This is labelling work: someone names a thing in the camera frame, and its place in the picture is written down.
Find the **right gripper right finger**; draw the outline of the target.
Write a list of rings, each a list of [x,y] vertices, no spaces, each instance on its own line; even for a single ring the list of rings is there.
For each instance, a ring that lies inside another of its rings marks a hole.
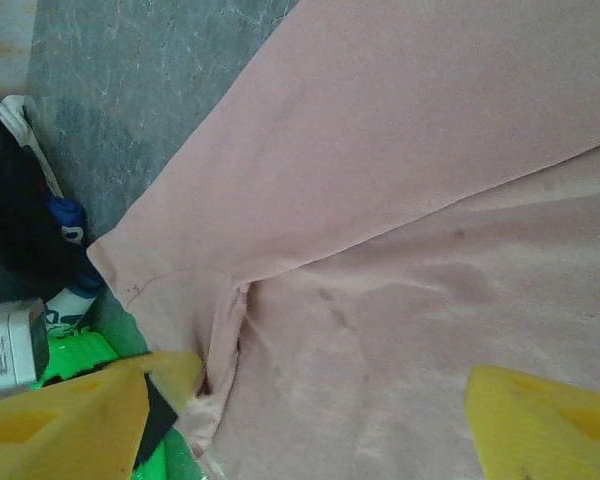
[[[480,365],[467,421],[487,479],[600,479],[600,393]]]

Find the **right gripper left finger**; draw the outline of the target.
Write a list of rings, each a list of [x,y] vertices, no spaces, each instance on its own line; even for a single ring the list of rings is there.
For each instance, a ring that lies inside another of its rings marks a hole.
[[[129,479],[186,410],[192,352],[156,352],[0,400],[0,479]]]

